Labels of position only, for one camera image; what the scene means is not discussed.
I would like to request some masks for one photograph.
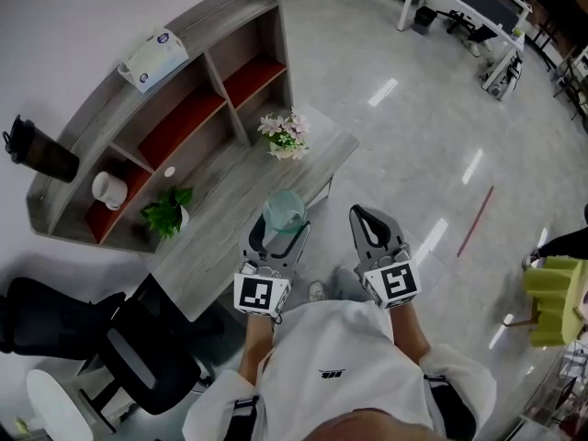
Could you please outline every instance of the clear glass cup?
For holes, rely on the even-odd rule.
[[[289,189],[280,189],[264,204],[266,224],[279,233],[296,233],[306,220],[306,205]]]

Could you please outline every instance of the flower vase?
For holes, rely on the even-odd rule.
[[[182,211],[182,223],[180,224],[180,231],[183,231],[187,224],[190,222],[190,216],[187,213],[186,208],[184,206],[180,206],[180,210]]]
[[[281,160],[283,158],[290,158],[294,154],[294,151],[284,150],[279,145],[273,143],[272,141],[270,141],[270,143],[269,143],[269,151],[275,153],[276,157],[279,160]]]

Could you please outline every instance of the black printed logo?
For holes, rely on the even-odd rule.
[[[323,379],[336,379],[336,378],[340,378],[341,375],[343,374],[343,371],[345,371],[344,369],[341,369],[340,371],[321,371],[321,377]]]
[[[406,298],[406,299],[395,300],[393,302],[389,302],[386,305],[386,309],[389,309],[390,307],[398,307],[399,305],[406,304],[406,303],[410,302],[411,300],[413,300],[412,297]]]
[[[269,301],[272,295],[272,281],[255,277],[246,277],[243,280],[241,300],[239,304],[254,309],[269,309]]]
[[[413,273],[408,264],[385,269],[381,271],[381,275],[388,299],[398,298],[416,291]]]
[[[366,291],[367,294],[371,296],[374,302],[376,302],[376,305],[379,307],[382,303],[382,299],[379,297],[378,293],[371,287],[369,282],[366,283]]]

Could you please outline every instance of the wooden shelf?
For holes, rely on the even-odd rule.
[[[235,109],[286,71],[286,65],[259,54],[224,81]]]
[[[103,202],[96,200],[85,214],[85,220],[97,243],[104,241],[110,230],[119,220],[123,210],[129,205],[143,185],[147,183],[151,174],[131,160],[127,160],[122,165],[118,177],[127,184],[128,188],[127,198],[120,206],[120,209],[110,210]]]
[[[139,152],[157,169],[198,127],[226,104],[207,85],[190,93],[139,144]]]
[[[120,153],[125,158],[128,158],[138,166],[140,166],[143,170],[147,170],[149,173],[155,173],[155,170],[149,165],[145,157],[143,157],[142,153],[136,147],[131,147],[125,144],[122,140],[114,140],[110,143],[110,147],[113,150]]]

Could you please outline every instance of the yellow-green object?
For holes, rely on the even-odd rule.
[[[549,257],[542,268],[528,268],[523,286],[537,299],[539,323],[531,332],[532,346],[567,345],[578,338],[584,320],[577,314],[582,298],[586,262]]]
[[[26,435],[28,433],[28,426],[22,418],[17,418],[15,420],[15,425],[20,434]]]

